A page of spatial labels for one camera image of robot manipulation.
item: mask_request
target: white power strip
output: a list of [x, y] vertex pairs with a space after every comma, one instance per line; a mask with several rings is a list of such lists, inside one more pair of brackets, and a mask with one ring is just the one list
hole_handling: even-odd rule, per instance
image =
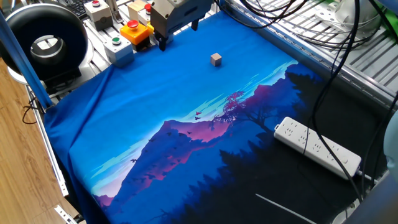
[[[278, 124], [275, 127], [274, 137], [294, 148], [298, 152], [303, 153], [305, 142], [307, 140], [307, 127], [290, 117], [286, 117], [281, 124]], [[353, 177], [359, 167], [359, 163], [361, 163], [361, 157], [332, 140], [326, 137], [323, 138], [344, 165], [350, 176]], [[308, 129], [308, 142], [304, 155], [331, 170], [340, 177], [348, 180], [343, 169], [338, 165], [333, 156], [329, 153], [328, 149], [318, 138], [317, 133], [311, 129]]]

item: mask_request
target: wooden floor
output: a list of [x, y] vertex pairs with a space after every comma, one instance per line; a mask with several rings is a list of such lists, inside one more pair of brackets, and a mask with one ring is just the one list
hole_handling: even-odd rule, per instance
[[[62, 197], [39, 127], [22, 122], [27, 104], [24, 86], [0, 59], [0, 223], [65, 223], [54, 207], [77, 212]], [[34, 121], [33, 112], [26, 120]]]

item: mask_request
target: small wooden cube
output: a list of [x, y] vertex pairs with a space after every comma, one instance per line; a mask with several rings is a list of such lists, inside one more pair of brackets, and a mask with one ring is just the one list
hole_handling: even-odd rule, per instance
[[139, 21], [138, 12], [143, 10], [145, 8], [146, 4], [147, 3], [145, 3], [145, 2], [143, 2], [141, 0], [135, 0], [134, 2], [128, 4], [127, 8], [129, 9], [129, 17], [130, 17], [130, 19]]
[[215, 54], [213, 54], [213, 55], [210, 57], [210, 62], [211, 62], [211, 64], [213, 64], [215, 67], [217, 67], [217, 66], [220, 66], [220, 65], [221, 65], [221, 59], [222, 59], [222, 56], [219, 55], [218, 53], [215, 53]]

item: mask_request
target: red emergency stop button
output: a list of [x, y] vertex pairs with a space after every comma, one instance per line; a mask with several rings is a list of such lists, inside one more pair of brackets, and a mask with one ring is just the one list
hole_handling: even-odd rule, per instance
[[146, 4], [145, 5], [145, 10], [147, 11], [147, 14], [150, 14], [150, 9], [151, 9], [150, 4]]
[[138, 21], [135, 21], [135, 20], [129, 21], [129, 22], [127, 23], [127, 26], [128, 26], [131, 30], [137, 30], [137, 28], [138, 28]]

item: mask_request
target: blue metal pole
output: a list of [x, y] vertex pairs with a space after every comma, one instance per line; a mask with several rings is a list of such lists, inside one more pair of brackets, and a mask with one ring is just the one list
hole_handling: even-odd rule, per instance
[[52, 106], [51, 99], [45, 91], [43, 85], [40, 83], [32, 65], [29, 63], [24, 51], [20, 47], [17, 39], [8, 26], [4, 16], [0, 13], [0, 40], [11, 55], [19, 71], [23, 74], [29, 86], [35, 93], [35, 96], [42, 104], [44, 109]]

